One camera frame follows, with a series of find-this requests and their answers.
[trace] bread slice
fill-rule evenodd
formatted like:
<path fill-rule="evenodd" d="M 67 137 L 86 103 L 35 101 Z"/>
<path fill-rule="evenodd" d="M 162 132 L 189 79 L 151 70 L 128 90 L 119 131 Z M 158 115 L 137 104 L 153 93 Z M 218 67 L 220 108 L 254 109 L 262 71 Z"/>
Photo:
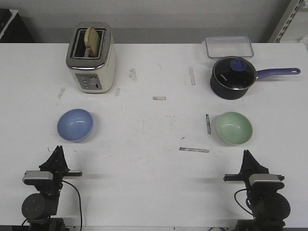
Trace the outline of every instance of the bread slice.
<path fill-rule="evenodd" d="M 98 56 L 100 47 L 100 36 L 93 27 L 89 27 L 85 34 L 85 46 L 89 52 L 89 57 L 95 58 Z"/>

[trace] white table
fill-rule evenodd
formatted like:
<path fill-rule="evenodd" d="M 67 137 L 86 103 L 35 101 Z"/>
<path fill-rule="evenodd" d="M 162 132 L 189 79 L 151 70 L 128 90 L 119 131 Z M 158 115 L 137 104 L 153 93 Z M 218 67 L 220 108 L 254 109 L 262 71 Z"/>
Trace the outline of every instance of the white table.
<path fill-rule="evenodd" d="M 67 47 L 0 44 L 0 224 L 23 221 L 21 204 L 37 192 L 22 183 L 24 172 L 39 170 L 63 145 L 68 167 L 83 171 L 81 178 L 67 180 L 80 190 L 86 226 L 227 227 L 251 218 L 233 199 L 244 183 L 223 181 L 225 173 L 239 172 L 248 149 L 270 173 L 285 176 L 285 188 L 278 192 L 291 205 L 286 227 L 308 227 L 308 53 L 303 44 L 253 44 L 249 60 L 257 70 L 298 67 L 302 72 L 260 80 L 234 101 L 211 90 L 215 60 L 206 57 L 201 44 L 116 44 L 115 82 L 105 94 L 77 89 L 65 64 Z M 82 143 L 66 142 L 56 131 L 60 116 L 73 108 L 94 117 L 95 128 Z M 246 144 L 231 147 L 218 138 L 215 121 L 227 111 L 250 119 L 254 134 Z M 245 193 L 238 199 L 244 204 Z M 58 216 L 67 225 L 79 224 L 77 195 L 67 185 Z"/>

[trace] purple handle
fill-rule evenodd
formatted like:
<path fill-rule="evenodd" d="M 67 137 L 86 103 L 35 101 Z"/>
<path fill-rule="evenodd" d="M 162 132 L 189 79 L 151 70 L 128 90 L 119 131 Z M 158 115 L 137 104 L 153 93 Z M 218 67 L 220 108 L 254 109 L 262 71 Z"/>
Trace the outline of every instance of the purple handle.
<path fill-rule="evenodd" d="M 257 71 L 257 79 L 276 75 L 298 75 L 299 73 L 300 69 L 298 68 L 265 69 Z"/>

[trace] saucepan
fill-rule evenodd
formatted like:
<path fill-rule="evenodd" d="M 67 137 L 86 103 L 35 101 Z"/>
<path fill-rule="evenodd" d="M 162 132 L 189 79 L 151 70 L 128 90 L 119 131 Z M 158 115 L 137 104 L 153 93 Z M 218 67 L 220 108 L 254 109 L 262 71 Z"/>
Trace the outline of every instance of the saucepan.
<path fill-rule="evenodd" d="M 256 71 L 254 66 L 241 57 L 228 56 L 219 59 L 214 67 L 210 85 L 214 93 L 227 100 L 239 99 L 257 79 L 272 75 L 298 75 L 298 68 L 278 68 Z"/>

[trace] white toaster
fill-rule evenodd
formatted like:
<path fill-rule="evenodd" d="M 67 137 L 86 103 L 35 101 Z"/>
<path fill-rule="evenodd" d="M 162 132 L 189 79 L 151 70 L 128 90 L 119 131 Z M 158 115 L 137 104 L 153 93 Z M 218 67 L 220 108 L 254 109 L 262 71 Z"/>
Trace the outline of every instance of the white toaster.
<path fill-rule="evenodd" d="M 89 57 L 84 44 L 84 36 L 89 27 L 95 28 L 100 37 L 97 57 Z M 116 49 L 110 26 L 103 22 L 78 24 L 68 46 L 66 65 L 81 91 L 107 92 L 112 87 L 116 71 Z"/>

